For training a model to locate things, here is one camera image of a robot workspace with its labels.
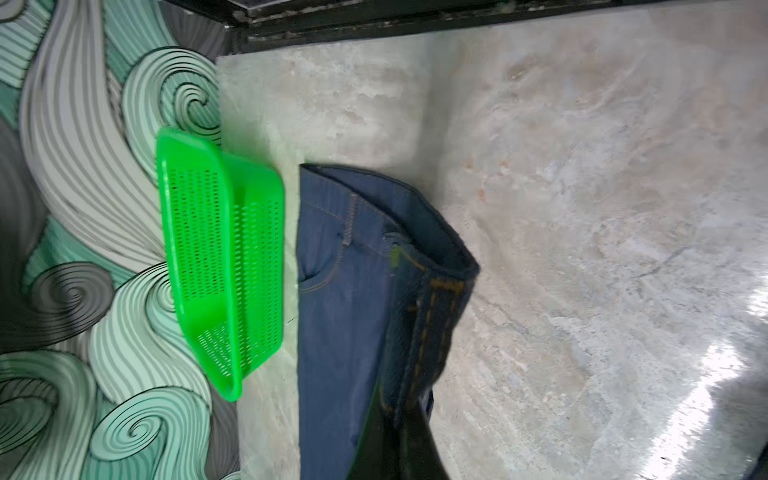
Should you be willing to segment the dark blue denim trousers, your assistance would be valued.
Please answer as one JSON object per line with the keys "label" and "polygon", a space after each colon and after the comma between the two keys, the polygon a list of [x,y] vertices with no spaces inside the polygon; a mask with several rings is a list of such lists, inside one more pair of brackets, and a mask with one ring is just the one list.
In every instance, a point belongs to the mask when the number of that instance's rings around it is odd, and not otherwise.
{"label": "dark blue denim trousers", "polygon": [[398,433],[433,395],[480,268],[413,187],[347,166],[300,168],[300,475],[347,479],[371,397]]}

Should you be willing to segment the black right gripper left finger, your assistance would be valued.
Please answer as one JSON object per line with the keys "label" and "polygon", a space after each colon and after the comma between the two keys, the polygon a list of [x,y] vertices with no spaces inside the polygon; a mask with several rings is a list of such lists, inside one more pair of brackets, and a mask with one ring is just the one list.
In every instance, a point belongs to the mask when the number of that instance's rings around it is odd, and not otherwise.
{"label": "black right gripper left finger", "polygon": [[382,405],[380,386],[376,384],[347,479],[396,480],[399,478],[398,433]]}

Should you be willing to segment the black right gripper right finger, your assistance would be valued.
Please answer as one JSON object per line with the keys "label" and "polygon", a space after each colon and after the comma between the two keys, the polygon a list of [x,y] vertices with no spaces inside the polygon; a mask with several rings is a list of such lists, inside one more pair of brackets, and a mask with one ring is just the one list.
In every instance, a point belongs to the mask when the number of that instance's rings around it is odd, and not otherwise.
{"label": "black right gripper right finger", "polygon": [[400,478],[448,480],[429,425],[433,395],[424,395],[405,412],[400,431]]}

